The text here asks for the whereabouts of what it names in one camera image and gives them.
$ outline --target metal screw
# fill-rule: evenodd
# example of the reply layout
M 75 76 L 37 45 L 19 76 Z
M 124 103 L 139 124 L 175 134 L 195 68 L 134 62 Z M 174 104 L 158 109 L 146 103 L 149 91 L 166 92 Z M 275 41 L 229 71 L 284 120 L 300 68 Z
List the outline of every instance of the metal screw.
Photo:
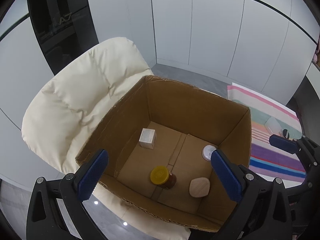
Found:
M 253 180 L 254 179 L 254 176 L 250 173 L 248 173 L 246 176 L 245 176 L 248 180 Z
M 282 183 L 282 179 L 276 178 L 276 183 L 281 184 Z
M 73 178 L 73 173 L 68 173 L 67 175 L 66 175 L 66 179 L 72 179 Z
M 38 179 L 37 179 L 37 183 L 42 183 L 43 182 L 43 177 L 39 177 Z

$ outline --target open cardboard box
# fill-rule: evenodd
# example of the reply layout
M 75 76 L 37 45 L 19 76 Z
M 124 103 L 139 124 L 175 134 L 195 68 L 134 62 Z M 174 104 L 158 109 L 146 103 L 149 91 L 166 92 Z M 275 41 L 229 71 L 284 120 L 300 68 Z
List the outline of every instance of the open cardboard box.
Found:
M 140 147 L 142 128 L 156 130 L 153 150 Z M 249 108 L 182 82 L 145 76 L 105 115 L 76 161 L 82 165 L 97 149 L 106 149 L 109 164 L 99 181 L 105 188 L 159 219 L 216 232 L 236 203 L 202 158 L 207 144 L 248 167 Z M 173 188 L 151 183 L 149 175 L 157 165 L 177 176 Z M 199 177 L 210 180 L 210 191 L 193 198 L 189 184 Z

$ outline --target yellow lid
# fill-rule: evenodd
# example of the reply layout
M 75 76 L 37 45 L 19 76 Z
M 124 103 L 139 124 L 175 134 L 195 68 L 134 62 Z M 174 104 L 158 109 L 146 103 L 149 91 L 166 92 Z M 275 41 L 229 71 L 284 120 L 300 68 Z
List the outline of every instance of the yellow lid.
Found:
M 169 170 L 165 166 L 156 166 L 150 174 L 150 179 L 153 184 L 164 184 L 169 179 Z

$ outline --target tiled floor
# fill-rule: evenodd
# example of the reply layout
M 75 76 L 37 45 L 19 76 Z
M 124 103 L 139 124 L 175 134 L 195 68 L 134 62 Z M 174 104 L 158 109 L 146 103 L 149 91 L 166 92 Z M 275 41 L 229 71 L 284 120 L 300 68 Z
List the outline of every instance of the tiled floor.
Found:
M 152 71 L 156 76 L 182 81 L 201 89 L 216 93 L 222 97 L 227 97 L 228 84 L 210 77 L 160 64 L 156 64 L 152 68 Z M 0 203 L 2 204 L 3 213 L 21 239 L 26 239 L 26 222 L 30 198 L 31 192 L 17 188 L 7 182 L 2 182 L 0 190 Z M 103 204 L 99 202 L 96 205 L 94 204 L 94 201 L 98 200 L 92 195 L 90 199 L 85 201 L 83 204 L 88 213 L 91 215 L 93 221 L 108 237 L 108 239 L 155 240 L 155 238 L 140 232 L 130 225 L 124 226 L 124 221 L 113 214 Z M 58 203 L 69 231 L 74 236 L 80 238 L 68 215 L 63 201 L 58 200 Z

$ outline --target striped rug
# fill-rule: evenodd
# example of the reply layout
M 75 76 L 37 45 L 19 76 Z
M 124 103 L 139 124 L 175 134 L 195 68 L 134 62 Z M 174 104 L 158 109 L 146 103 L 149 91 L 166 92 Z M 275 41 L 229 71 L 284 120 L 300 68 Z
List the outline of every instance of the striped rug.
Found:
M 228 86 L 228 99 L 246 105 L 251 111 L 252 144 L 249 169 L 267 180 L 280 177 L 286 187 L 299 185 L 305 178 L 305 170 L 298 157 L 269 144 L 266 121 L 273 116 L 282 129 L 287 129 L 290 139 L 301 138 L 300 122 L 292 110 L 248 88 L 232 84 Z

